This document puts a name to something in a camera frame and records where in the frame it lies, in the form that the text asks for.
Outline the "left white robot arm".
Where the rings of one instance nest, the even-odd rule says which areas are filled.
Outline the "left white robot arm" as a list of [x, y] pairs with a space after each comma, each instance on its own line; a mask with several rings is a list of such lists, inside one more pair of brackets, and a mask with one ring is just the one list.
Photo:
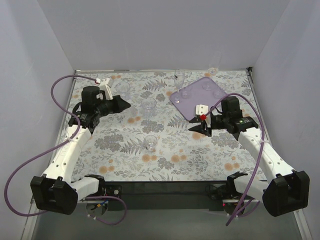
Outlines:
[[106, 83], [86, 86], [81, 102], [72, 109], [65, 136], [66, 144], [57, 150], [52, 162], [41, 176], [30, 182], [39, 210], [70, 215], [78, 201], [88, 196], [104, 196], [106, 188], [102, 176], [89, 174], [72, 181], [72, 173], [85, 144], [92, 137], [102, 117], [118, 114], [131, 105], [119, 95], [113, 96]]

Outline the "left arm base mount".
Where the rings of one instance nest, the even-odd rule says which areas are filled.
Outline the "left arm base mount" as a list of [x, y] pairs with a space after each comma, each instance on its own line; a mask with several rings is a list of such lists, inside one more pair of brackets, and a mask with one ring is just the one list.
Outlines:
[[109, 212], [122, 213], [125, 210], [121, 202], [122, 190], [120, 184], [107, 184], [103, 195], [92, 195], [94, 198], [86, 199], [87, 214], [93, 218], [102, 218]]

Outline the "small glass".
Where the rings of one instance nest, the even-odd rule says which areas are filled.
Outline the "small glass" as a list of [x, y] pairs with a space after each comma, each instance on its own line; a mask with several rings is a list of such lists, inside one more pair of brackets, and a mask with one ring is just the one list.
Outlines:
[[144, 138], [144, 145], [148, 151], [153, 151], [158, 144], [158, 139], [154, 135], [147, 135]]
[[181, 96], [183, 99], [188, 99], [192, 95], [192, 86], [186, 86], [181, 90]]

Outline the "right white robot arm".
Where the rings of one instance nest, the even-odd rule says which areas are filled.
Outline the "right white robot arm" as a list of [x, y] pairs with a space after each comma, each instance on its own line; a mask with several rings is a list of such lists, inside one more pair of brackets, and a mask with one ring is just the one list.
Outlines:
[[195, 117], [191, 120], [197, 125], [190, 131], [210, 137], [213, 130], [226, 130], [250, 153], [266, 177], [265, 182], [257, 180], [254, 174], [243, 172], [227, 177], [226, 189], [229, 194], [240, 196], [232, 216], [242, 211], [245, 197], [263, 203], [273, 217], [306, 208], [310, 189], [307, 173], [295, 170], [281, 158], [265, 139], [262, 125], [250, 116], [243, 116], [237, 97], [225, 97], [221, 101], [221, 110], [220, 114], [214, 115], [207, 105], [198, 104]]

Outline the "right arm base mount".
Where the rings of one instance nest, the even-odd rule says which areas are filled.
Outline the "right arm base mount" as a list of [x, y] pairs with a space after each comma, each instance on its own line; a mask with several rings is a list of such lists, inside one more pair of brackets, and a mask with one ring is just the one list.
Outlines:
[[211, 200], [220, 201], [223, 210], [229, 215], [233, 213], [242, 197], [241, 193], [230, 193], [227, 184], [210, 183], [205, 187], [205, 192]]

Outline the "champagne flute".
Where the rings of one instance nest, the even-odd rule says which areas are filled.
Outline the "champagne flute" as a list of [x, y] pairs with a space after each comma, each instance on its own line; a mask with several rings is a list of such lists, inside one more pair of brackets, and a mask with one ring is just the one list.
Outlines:
[[181, 99], [181, 89], [185, 82], [185, 70], [184, 69], [176, 69], [174, 72], [174, 85], [176, 87], [176, 94], [174, 95], [174, 102], [180, 103]]
[[207, 70], [208, 79], [203, 82], [202, 88], [206, 91], [211, 91], [213, 89], [213, 77], [218, 73], [222, 59], [222, 53], [220, 51], [215, 51], [209, 62], [209, 67]]

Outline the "ribbed tumbler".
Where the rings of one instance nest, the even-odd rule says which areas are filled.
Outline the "ribbed tumbler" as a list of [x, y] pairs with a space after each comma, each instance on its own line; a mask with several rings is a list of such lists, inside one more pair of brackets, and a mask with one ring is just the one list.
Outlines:
[[153, 97], [141, 101], [141, 107], [145, 117], [153, 117], [156, 113], [157, 101]]

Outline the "faceted glass edge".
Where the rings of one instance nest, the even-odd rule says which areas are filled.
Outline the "faceted glass edge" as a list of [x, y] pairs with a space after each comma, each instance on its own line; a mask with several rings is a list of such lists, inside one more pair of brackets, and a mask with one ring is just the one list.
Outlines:
[[225, 90], [226, 90], [225, 83], [221, 83], [221, 82], [217, 83], [217, 87], [215, 88], [214, 93], [213, 93], [214, 97], [216, 99], [221, 99], [222, 97], [224, 97], [226, 95]]

